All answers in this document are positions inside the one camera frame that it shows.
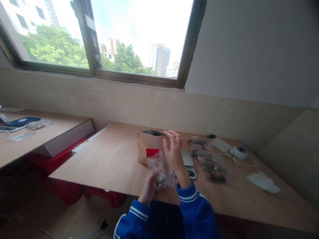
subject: wooden desk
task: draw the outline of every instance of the wooden desk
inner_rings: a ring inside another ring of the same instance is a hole
[[[9,138],[28,132],[22,129],[14,133],[10,133],[7,137],[2,138],[0,135],[0,168],[17,160],[23,155],[40,147],[44,143],[54,139],[55,137],[87,122],[88,117],[61,115],[53,113],[45,113],[40,111],[24,110],[18,112],[3,112],[9,121],[17,120],[23,117],[40,117],[43,120],[51,120],[52,125],[36,130],[36,134],[30,138],[19,142],[8,141]]]
[[[149,127],[114,122],[92,143],[70,158],[50,175],[79,184],[139,196],[148,169],[137,163],[137,131]],[[183,147],[189,149],[186,138],[192,134],[180,133]],[[224,139],[230,145],[240,145],[237,140]],[[232,159],[233,181],[236,187],[215,184],[204,178],[198,162],[195,163],[196,188],[211,202],[216,213],[273,224],[277,226],[318,233],[319,213],[291,186],[277,176],[262,161],[250,153],[258,166],[237,166]],[[250,183],[246,176],[261,170],[274,180],[281,189],[277,195],[265,192]],[[179,204],[175,188],[165,188],[156,195],[156,200]]]

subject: green foliage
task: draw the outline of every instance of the green foliage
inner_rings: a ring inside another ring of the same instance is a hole
[[[20,35],[20,38],[33,61],[62,64],[88,68],[85,49],[80,41],[72,38],[65,28],[37,26],[36,34]],[[143,67],[142,61],[133,51],[132,45],[120,44],[114,62],[101,54],[104,70],[128,72],[144,75],[156,75],[152,67]]]
[[[114,62],[111,62],[107,57],[101,55],[103,69],[120,72],[128,72],[143,75],[156,75],[153,67],[143,67],[142,61],[133,51],[132,44],[125,46],[120,44],[117,48],[117,54],[114,55]]]
[[[88,68],[84,47],[65,28],[37,26],[36,34],[20,35],[34,61]]]

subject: sky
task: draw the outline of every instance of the sky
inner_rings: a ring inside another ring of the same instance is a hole
[[[60,26],[82,39],[69,1],[52,0]],[[193,0],[91,0],[99,43],[108,38],[132,44],[143,65],[149,66],[150,46],[171,49],[170,65],[180,62]]]

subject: red label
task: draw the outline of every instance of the red label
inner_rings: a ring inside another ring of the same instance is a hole
[[[160,149],[146,149],[146,157],[153,156],[154,154],[157,154],[160,151]]]

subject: blue tracksuit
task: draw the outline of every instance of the blue tracksuit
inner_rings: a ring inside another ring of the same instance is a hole
[[[221,238],[215,226],[215,214],[209,201],[196,190],[194,183],[182,190],[176,186],[183,214],[185,238]],[[155,238],[146,230],[150,208],[134,200],[129,213],[119,219],[114,238]]]

